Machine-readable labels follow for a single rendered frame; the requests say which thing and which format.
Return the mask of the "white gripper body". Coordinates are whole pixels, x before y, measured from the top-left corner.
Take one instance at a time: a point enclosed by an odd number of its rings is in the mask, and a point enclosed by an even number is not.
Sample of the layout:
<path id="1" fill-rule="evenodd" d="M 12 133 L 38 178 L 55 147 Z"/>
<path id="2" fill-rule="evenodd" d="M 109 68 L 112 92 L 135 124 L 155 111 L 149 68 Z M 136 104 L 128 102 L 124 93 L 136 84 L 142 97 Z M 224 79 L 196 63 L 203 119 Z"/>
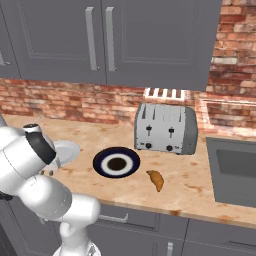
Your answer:
<path id="1" fill-rule="evenodd" d="M 57 171 L 61 167 L 61 163 L 59 161 L 59 158 L 55 158 L 49 165 L 46 165 L 43 168 L 43 171 Z"/>

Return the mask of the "grey lower cupboard door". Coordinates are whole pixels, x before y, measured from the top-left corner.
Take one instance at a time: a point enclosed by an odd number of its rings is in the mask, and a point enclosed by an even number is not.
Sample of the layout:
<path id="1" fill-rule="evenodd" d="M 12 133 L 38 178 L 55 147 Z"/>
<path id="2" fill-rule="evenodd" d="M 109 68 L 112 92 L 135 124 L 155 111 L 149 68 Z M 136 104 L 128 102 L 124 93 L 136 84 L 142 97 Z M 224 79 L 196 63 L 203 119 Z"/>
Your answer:
<path id="1" fill-rule="evenodd" d="M 18 256 L 53 256 L 61 241 L 59 225 L 41 221 L 21 200 L 0 200 L 0 224 Z"/>
<path id="2" fill-rule="evenodd" d="M 102 256 L 167 256 L 168 242 L 173 243 L 172 256 L 182 256 L 183 241 L 179 239 L 102 225 L 91 225 L 87 230 Z"/>

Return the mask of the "grey cupboard door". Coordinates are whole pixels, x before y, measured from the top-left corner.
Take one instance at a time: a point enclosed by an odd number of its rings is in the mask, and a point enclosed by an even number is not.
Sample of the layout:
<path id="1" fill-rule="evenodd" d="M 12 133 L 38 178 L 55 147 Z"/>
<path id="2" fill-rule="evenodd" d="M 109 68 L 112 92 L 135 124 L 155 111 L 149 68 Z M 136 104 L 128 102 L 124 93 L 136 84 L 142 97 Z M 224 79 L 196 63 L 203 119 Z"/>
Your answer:
<path id="1" fill-rule="evenodd" d="M 26 80 L 106 82 L 101 0 L 0 0 Z M 97 71 L 90 67 L 85 9 L 94 7 Z"/>
<path id="2" fill-rule="evenodd" d="M 107 82 L 205 90 L 221 6 L 222 0 L 102 0 Z M 114 72 L 108 68 L 107 7 L 114 7 Z"/>
<path id="3" fill-rule="evenodd" d="M 168 242 L 173 243 L 172 256 L 182 256 L 183 241 L 179 239 L 102 225 L 91 225 L 87 230 L 102 256 L 167 256 Z"/>
<path id="4" fill-rule="evenodd" d="M 41 221 L 21 200 L 0 200 L 0 224 L 18 256 L 53 256 L 61 241 L 59 225 Z"/>
<path id="5" fill-rule="evenodd" d="M 7 25 L 0 4 L 0 49 L 3 53 L 4 60 L 10 62 L 10 65 L 0 65 L 0 78 L 20 79 L 20 73 L 12 48 Z"/>

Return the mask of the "dark blue plate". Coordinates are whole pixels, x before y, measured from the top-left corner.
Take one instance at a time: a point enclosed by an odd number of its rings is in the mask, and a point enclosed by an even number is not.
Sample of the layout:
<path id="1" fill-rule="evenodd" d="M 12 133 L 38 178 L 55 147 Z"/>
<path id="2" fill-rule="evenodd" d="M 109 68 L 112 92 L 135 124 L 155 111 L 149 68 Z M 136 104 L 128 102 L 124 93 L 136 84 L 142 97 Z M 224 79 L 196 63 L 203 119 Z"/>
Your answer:
<path id="1" fill-rule="evenodd" d="M 132 175 L 140 167 L 140 157 L 126 147 L 110 147 L 97 153 L 94 170 L 103 177 L 118 179 Z"/>

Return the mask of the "grey drawer front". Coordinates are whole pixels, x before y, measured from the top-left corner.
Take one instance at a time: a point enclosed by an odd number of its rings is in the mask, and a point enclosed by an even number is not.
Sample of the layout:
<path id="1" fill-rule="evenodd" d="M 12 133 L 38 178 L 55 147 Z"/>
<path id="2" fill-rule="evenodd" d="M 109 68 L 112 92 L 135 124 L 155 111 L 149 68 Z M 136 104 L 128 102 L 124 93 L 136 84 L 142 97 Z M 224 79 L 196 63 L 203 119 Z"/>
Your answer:
<path id="1" fill-rule="evenodd" d="M 256 229 L 190 219 L 182 256 L 256 256 Z"/>
<path id="2" fill-rule="evenodd" d="M 108 215 L 123 218 L 127 213 L 129 214 L 127 223 L 116 223 L 98 219 L 97 224 L 112 226 L 116 228 L 124 228 L 128 230 L 139 230 L 149 232 L 157 232 L 159 230 L 160 216 L 157 213 L 147 212 L 143 210 L 134 210 L 130 208 L 106 204 L 101 205 L 100 215 Z"/>

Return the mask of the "brown croissant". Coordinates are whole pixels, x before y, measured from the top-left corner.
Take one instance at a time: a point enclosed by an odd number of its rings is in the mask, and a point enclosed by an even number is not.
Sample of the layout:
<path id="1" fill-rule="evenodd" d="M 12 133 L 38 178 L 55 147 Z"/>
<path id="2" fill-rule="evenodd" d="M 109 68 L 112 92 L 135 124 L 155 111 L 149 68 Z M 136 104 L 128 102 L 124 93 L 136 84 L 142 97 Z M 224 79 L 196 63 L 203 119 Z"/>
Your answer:
<path id="1" fill-rule="evenodd" d="M 149 175 L 151 182 L 155 185 L 156 190 L 160 192 L 164 185 L 164 179 L 162 175 L 155 170 L 148 170 L 147 174 Z"/>

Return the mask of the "silver toaster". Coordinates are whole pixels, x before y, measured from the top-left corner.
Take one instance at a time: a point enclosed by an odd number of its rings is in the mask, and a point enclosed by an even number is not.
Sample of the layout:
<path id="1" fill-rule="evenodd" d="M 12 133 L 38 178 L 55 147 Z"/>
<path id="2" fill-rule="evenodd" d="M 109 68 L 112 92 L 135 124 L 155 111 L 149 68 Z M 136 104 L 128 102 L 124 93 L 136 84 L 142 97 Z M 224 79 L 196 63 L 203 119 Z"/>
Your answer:
<path id="1" fill-rule="evenodd" d="M 187 106 L 140 103 L 134 120 L 134 148 L 193 155 L 198 127 Z"/>

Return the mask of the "grey upper cupboard door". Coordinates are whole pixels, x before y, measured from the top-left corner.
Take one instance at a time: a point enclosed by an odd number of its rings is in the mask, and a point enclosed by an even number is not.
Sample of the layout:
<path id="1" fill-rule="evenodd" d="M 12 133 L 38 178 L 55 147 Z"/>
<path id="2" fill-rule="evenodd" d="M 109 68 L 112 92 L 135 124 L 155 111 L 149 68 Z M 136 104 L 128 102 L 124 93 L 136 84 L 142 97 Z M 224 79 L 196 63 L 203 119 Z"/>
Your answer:
<path id="1" fill-rule="evenodd" d="M 20 79 L 20 73 L 12 48 L 7 25 L 0 4 L 0 49 L 3 53 L 4 60 L 10 62 L 10 65 L 0 65 L 0 78 Z"/>
<path id="2" fill-rule="evenodd" d="M 0 0 L 26 80 L 106 82 L 101 0 Z M 97 71 L 90 67 L 85 9 L 94 7 Z"/>
<path id="3" fill-rule="evenodd" d="M 205 90 L 221 6 L 222 0 L 102 0 L 107 82 Z M 114 7 L 114 72 L 108 68 L 107 7 Z"/>

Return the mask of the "grey sink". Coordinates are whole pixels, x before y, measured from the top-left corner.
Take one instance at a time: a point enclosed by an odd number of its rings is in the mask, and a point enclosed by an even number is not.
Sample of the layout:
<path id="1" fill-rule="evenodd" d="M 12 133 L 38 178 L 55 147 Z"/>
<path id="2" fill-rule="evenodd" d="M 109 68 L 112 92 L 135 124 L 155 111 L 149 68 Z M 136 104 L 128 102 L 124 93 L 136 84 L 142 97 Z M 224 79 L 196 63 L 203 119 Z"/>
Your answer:
<path id="1" fill-rule="evenodd" d="M 206 138 L 216 202 L 256 208 L 256 142 Z"/>

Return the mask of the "white striped wall socket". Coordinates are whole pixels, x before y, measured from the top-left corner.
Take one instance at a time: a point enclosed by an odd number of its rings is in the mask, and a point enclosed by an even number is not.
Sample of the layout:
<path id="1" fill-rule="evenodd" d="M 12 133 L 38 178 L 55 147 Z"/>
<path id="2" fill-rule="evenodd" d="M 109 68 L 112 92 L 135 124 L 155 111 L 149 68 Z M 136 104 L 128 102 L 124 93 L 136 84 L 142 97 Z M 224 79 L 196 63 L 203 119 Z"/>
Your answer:
<path id="1" fill-rule="evenodd" d="M 186 92 L 179 89 L 146 88 L 143 96 L 152 99 L 184 101 Z"/>

